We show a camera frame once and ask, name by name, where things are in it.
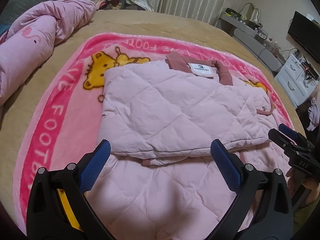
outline bed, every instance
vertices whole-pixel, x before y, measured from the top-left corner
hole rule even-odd
[[[208,24],[171,15],[145,11],[97,11],[83,28],[54,49],[53,55],[35,71],[4,105],[0,130],[0,200],[15,220],[12,176],[22,139],[34,110],[52,79],[76,49],[91,36],[103,32],[153,35],[189,41],[229,52],[259,68],[278,93],[295,129],[304,134],[300,120],[284,90],[250,52],[222,30]]]

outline clothing label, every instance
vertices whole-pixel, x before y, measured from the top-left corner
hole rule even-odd
[[[203,77],[213,77],[213,73],[210,66],[202,64],[188,63],[191,68],[191,71],[197,76]]]

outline flamingo print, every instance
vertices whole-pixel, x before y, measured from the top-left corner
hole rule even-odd
[[[34,40],[34,42],[37,44],[37,43],[40,43],[41,42],[41,38],[39,35],[32,35],[32,36],[27,36],[31,33],[32,31],[32,28],[30,26],[28,26],[27,28],[25,28],[23,31],[22,31],[22,36],[24,38],[27,38],[27,39],[31,39],[31,38],[38,38],[38,40]]]

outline green clothing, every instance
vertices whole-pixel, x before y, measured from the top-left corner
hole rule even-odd
[[[294,214],[294,227],[293,227],[294,233],[296,233],[303,226],[303,224],[308,220],[309,216],[316,208],[316,206],[319,202],[319,199],[320,199],[320,195],[318,196],[316,201],[314,201],[312,204],[308,205],[305,208],[299,208],[295,212],[295,214]]]

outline television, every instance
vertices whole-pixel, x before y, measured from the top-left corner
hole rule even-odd
[[[320,27],[317,24],[296,11],[288,34],[320,63]]]

